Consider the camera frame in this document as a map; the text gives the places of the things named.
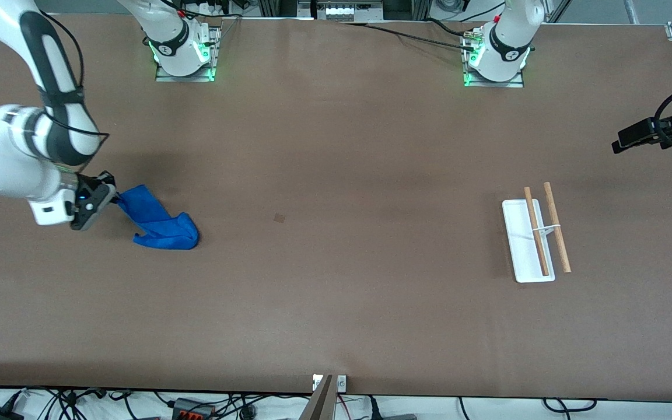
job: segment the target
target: brown table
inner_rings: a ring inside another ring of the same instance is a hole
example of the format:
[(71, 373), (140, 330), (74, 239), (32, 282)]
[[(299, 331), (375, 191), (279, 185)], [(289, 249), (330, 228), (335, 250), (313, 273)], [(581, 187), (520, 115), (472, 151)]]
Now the brown table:
[[(117, 207), (80, 233), (0, 197), (0, 384), (672, 400), (672, 150), (609, 145), (672, 93), (662, 27), (544, 26), (505, 90), (294, 20), (240, 22), (214, 83), (155, 83), (131, 17), (64, 22), (112, 133), (90, 171), (203, 238), (145, 249)], [(39, 101), (0, 44), (4, 103)], [(520, 285), (501, 202), (544, 181), (574, 272)]]

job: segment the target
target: wooden dowel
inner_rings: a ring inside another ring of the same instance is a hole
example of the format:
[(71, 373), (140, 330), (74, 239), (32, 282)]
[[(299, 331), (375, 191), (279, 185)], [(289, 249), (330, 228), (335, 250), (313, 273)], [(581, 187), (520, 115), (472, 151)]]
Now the wooden dowel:
[[(525, 202), (528, 204), (531, 229), (538, 229), (536, 208), (533, 207), (533, 195), (530, 194), (530, 187), (525, 187)], [(538, 262), (541, 264), (541, 273), (546, 277), (549, 275), (549, 263), (546, 261), (546, 252), (544, 251), (544, 242), (541, 240), (541, 232), (534, 230), (533, 240), (535, 241), (535, 250), (538, 251)]]
[[(557, 206), (554, 204), (554, 194), (551, 192), (551, 183), (544, 183), (546, 190), (546, 202), (549, 203), (549, 214), (551, 215), (551, 223), (559, 224), (559, 215), (557, 213)], [(559, 257), (562, 259), (562, 266), (565, 273), (571, 273), (572, 269), (569, 265), (569, 256), (567, 256), (567, 247), (565, 247), (565, 237), (562, 235), (562, 226), (554, 228), (554, 236), (556, 237), (556, 247), (559, 250)]]

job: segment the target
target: red cable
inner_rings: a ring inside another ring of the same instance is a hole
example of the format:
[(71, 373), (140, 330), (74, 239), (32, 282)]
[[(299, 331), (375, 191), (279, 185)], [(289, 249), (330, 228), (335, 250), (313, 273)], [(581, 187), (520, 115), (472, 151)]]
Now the red cable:
[(347, 402), (344, 401), (344, 397), (342, 397), (341, 395), (339, 395), (339, 396), (338, 396), (338, 399), (341, 400), (341, 406), (344, 407), (344, 411), (346, 411), (346, 415), (347, 415), (346, 417), (348, 417), (349, 420), (352, 420), (352, 415), (349, 414), (349, 409), (347, 409)]

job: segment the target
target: blue cloth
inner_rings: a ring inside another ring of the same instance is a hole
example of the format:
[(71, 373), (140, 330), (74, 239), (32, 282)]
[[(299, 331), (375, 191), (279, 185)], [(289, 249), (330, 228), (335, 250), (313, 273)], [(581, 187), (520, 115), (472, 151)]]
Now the blue cloth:
[(146, 234), (134, 243), (160, 250), (190, 250), (198, 244), (198, 229), (187, 213), (171, 218), (144, 184), (121, 193), (117, 204)]

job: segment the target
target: white tray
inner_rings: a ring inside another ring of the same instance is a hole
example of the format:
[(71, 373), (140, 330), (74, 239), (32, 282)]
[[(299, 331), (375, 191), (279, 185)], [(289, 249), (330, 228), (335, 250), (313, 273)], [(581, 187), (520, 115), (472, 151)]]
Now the white tray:
[[(546, 226), (544, 225), (544, 219), (541, 217), (541, 207), (537, 199), (533, 199), (533, 208), (536, 212), (535, 218), (538, 220), (538, 227)], [(535, 248), (536, 241), (533, 239), (533, 230), (530, 226), (528, 205), (525, 199), (507, 199), (502, 201), (502, 213), (505, 216), (507, 240), (510, 243), (515, 280), (521, 284), (554, 281), (554, 267), (546, 236), (542, 237), (542, 239), (544, 253), (546, 254), (546, 263), (549, 266), (549, 275), (544, 276), (541, 273), (541, 264), (538, 262), (538, 251)]]

